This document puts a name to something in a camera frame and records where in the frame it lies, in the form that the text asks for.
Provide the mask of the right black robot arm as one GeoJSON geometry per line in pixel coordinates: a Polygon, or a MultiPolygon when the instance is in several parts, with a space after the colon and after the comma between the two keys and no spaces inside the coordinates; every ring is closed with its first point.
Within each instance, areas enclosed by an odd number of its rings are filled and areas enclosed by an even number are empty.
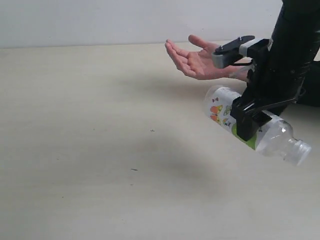
{"type": "Polygon", "coordinates": [[[280,115],[301,97],[319,48],[318,0],[284,0],[270,39],[239,46],[239,54],[252,58],[254,65],[248,71],[245,91],[231,105],[230,114],[242,140],[250,140],[270,121],[265,110],[280,115]]]}

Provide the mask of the person's open bare hand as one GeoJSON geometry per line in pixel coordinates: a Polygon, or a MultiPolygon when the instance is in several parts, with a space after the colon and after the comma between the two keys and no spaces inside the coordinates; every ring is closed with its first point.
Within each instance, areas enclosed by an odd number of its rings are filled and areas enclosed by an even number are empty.
{"type": "Polygon", "coordinates": [[[189,35],[188,41],[200,47],[200,51],[188,51],[177,46],[173,41],[167,39],[165,48],[176,68],[185,76],[197,80],[216,80],[221,78],[237,79],[247,82],[247,73],[236,74],[239,66],[228,66],[216,68],[212,61],[212,53],[219,47],[218,44],[205,41],[196,35],[189,35]]]}

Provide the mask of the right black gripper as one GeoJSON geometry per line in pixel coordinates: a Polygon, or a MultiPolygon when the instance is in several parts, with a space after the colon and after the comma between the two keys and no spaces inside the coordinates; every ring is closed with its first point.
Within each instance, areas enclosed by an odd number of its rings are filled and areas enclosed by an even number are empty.
{"type": "Polygon", "coordinates": [[[307,62],[296,57],[263,57],[248,71],[249,83],[242,96],[233,100],[230,115],[236,120],[237,135],[250,140],[272,118],[268,111],[280,116],[284,110],[306,93],[302,87],[307,62]]]}

